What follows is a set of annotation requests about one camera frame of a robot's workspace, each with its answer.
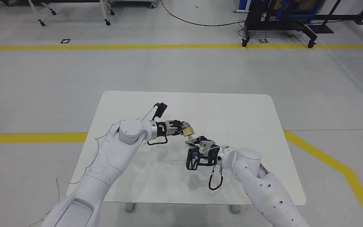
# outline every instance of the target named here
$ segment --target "cable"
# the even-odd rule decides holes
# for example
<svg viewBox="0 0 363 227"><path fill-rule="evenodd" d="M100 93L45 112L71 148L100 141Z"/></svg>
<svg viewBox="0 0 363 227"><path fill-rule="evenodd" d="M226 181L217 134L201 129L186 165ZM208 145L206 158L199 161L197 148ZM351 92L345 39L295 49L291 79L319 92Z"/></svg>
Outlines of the cable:
<svg viewBox="0 0 363 227"><path fill-rule="evenodd" d="M98 156L98 151L99 151L99 149L100 149L100 143L99 143L99 139L101 139L101 138L103 138L103 137L105 137L109 132L110 132L110 130L111 130L111 128L112 128L112 126L114 126L115 124L112 124L111 125L111 127L109 128L109 130L107 131L107 133L106 134L104 134L103 136L101 136L101 137L99 137L99 138L95 138L95 140L97 141L97 152L95 153L95 158L92 160L92 162L91 162L91 164L89 164L86 168L85 168L85 171L84 171L84 173L83 173L83 175L81 176L81 178L79 179L79 181L77 181L77 182L74 182L74 183L72 183L72 182L68 182L68 181L66 181L66 180L63 180L63 179L61 179L61 178L59 178L59 177L56 177L56 182L57 182L57 189L58 189L58 201L57 201L57 203L59 203L60 202L60 200L61 200L61 190L60 190L60 187L59 187L59 181L58 180L60 180L60 181L63 181L63 182L65 182L65 183L67 183L67 184L78 184L79 182L81 182L81 180L83 179L83 177L85 176L85 174L86 174L86 172L87 172L87 169L95 162L95 160L96 160L96 157ZM52 211L52 209L50 209L39 221L36 221L36 222L34 222L34 223L32 223L31 225L29 225L28 227L32 227L33 225L36 225L36 224L38 224L38 223L40 223L40 222L43 222L44 221L44 218L48 215L48 213L50 213L51 211Z"/></svg>
<svg viewBox="0 0 363 227"><path fill-rule="evenodd" d="M208 187L209 187L209 189L210 189L210 190L212 190L212 191L219 189L219 188L222 186L222 183L223 183L223 175L222 175L222 170L223 170L223 169L220 169L221 182L220 182L220 184L219 184L217 187L215 187L215 188L212 188L212 187L211 187L211 183L212 183L212 178L213 178L214 168L215 168L215 167L216 167L216 166L213 166L212 173L211 173L211 175L210 175L209 182L208 182Z"/></svg>
<svg viewBox="0 0 363 227"><path fill-rule="evenodd" d="M210 150L212 150L212 149L214 149L214 148L225 148L226 146L214 146L214 147L212 147L212 148L209 148L209 149L207 149L207 150L205 150L205 151L203 151L203 152L201 152L201 154L205 154L206 152L208 152L208 151L210 151Z"/></svg>
<svg viewBox="0 0 363 227"><path fill-rule="evenodd" d="M294 37L296 39L300 39L303 34L304 34L304 32L301 32L300 34L294 35L293 30L291 30L291 35L288 34L288 37Z"/></svg>
<svg viewBox="0 0 363 227"><path fill-rule="evenodd" d="M227 23L227 24L198 24L198 23L194 23L194 22L189 22L187 20L184 20L182 18L179 18L177 16L175 16L174 14L172 14L171 12L169 12L169 10L165 7L164 3L162 0L160 0L161 4L163 5L164 9L171 15L173 16L174 18L178 19L178 20L181 20L183 22L186 22L188 24L194 24L194 25L197 25L197 26L204 26L204 27L221 27L221 26L228 26L228 25L232 25L232 24L239 24L240 23L240 20L237 21L237 22L232 22L232 23Z"/></svg>
<svg viewBox="0 0 363 227"><path fill-rule="evenodd" d="M145 117L143 117L143 119L141 120L141 121L143 121L148 115L149 115L149 113L153 110L155 108L155 105L151 108L151 110L150 111L148 111L147 112L147 114L145 115Z"/></svg>

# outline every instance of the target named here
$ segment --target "black cable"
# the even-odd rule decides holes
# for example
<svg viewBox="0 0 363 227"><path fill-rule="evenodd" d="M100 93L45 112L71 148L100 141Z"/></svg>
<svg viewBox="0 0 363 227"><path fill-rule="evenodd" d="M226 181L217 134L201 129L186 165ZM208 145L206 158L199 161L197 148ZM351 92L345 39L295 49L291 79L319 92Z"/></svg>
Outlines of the black cable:
<svg viewBox="0 0 363 227"><path fill-rule="evenodd" d="M212 191L219 189L219 188L222 186L222 183L223 183L223 175L222 175L222 173L221 173L221 182L220 182L220 184L219 184L217 187L212 188L212 187L210 186L210 184L211 184L211 182L212 182L213 173L214 173L214 168L213 168L213 170L212 170L212 174L210 175L209 183L208 183L208 187L209 187L209 189L210 189L210 190L212 190Z"/></svg>
<svg viewBox="0 0 363 227"><path fill-rule="evenodd" d="M165 7L164 3L162 0L160 0L161 4L163 5L164 9L170 14L172 15L174 18L178 19L178 20L181 20L183 22L186 22L188 24L194 24L194 25L197 25L197 26L204 26L204 27L220 27L220 26L228 26L228 25L232 25L232 24L239 24L241 22L245 22L245 20L239 20L237 22L233 22L233 23L228 23L228 24L197 24L197 23L193 23L193 22L189 22L187 20L184 20L182 18L178 18L177 16L175 16L174 14L172 14L171 12L169 12L169 10Z"/></svg>
<svg viewBox="0 0 363 227"><path fill-rule="evenodd" d="M336 20L336 21L333 21L333 22L327 22L327 23L337 23L337 22L343 22L344 20ZM323 22L319 22L319 23L310 23L309 25L311 24L322 24Z"/></svg>

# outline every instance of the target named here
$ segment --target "cart wheel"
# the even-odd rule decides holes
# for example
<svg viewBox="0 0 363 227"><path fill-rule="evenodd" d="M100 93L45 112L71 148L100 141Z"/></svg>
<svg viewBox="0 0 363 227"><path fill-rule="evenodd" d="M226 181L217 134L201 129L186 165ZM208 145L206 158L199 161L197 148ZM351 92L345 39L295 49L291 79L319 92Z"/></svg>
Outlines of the cart wheel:
<svg viewBox="0 0 363 227"><path fill-rule="evenodd" d="M313 48L314 47L314 42L309 41L309 44L307 45L308 48Z"/></svg>

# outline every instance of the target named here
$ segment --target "caster wheel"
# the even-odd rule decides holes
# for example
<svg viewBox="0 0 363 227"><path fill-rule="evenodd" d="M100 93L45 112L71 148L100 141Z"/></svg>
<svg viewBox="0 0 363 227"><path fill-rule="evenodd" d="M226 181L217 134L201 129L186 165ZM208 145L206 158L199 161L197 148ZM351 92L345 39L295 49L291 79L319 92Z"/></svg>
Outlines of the caster wheel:
<svg viewBox="0 0 363 227"><path fill-rule="evenodd" d="M313 48L314 47L314 43L313 42L309 42L309 44L307 45L308 48Z"/></svg>

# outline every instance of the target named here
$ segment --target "black cord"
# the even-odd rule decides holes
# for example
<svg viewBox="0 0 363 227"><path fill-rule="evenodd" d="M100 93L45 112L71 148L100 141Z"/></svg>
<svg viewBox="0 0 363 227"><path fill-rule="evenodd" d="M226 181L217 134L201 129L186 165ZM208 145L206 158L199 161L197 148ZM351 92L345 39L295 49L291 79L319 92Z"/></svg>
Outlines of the black cord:
<svg viewBox="0 0 363 227"><path fill-rule="evenodd" d="M333 21L333 22L327 22L327 23L337 23L337 22L343 22L344 20L336 20L336 21ZM311 24L322 24L323 22L319 22L319 23L310 23L309 25Z"/></svg>
<svg viewBox="0 0 363 227"><path fill-rule="evenodd" d="M169 12L169 10L165 7L164 3L162 0L160 0L161 4L163 5L164 9L170 14L172 15L174 18L178 19L178 20L181 20L183 22L186 22L188 24L194 24L194 25L198 25L198 26L204 26L204 27L220 27L220 26L228 26L228 25L232 25L232 24L239 24L241 22L245 22L245 20L239 20L237 22L233 22L233 23L228 23L228 24L197 24L197 23L193 23L193 22L189 22L187 20L184 20L182 18L178 18L177 16L175 16L174 14L172 14L171 12Z"/></svg>
<svg viewBox="0 0 363 227"><path fill-rule="evenodd" d="M212 178L213 178L214 167L213 167L212 174L210 175L209 183L208 183L208 187L209 187L209 189L210 189L210 190L212 190L212 191L219 189L219 188L222 186L222 183L223 183L223 175L222 175L222 173L221 173L221 182L220 182L220 184L219 184L217 187L215 187L215 188L212 188L212 187L210 186L210 184L211 184L211 182L212 182Z"/></svg>
<svg viewBox="0 0 363 227"><path fill-rule="evenodd" d="M243 35L241 35L240 34L240 31L244 31L244 28L242 27L242 25L240 24L240 23L242 23L242 22L244 22L244 20L239 20L238 21L239 23L238 23L238 25L240 26L240 30L237 32L238 33L238 35L239 35L239 37L241 37L241 38L246 38L246 37L244 37Z"/></svg>

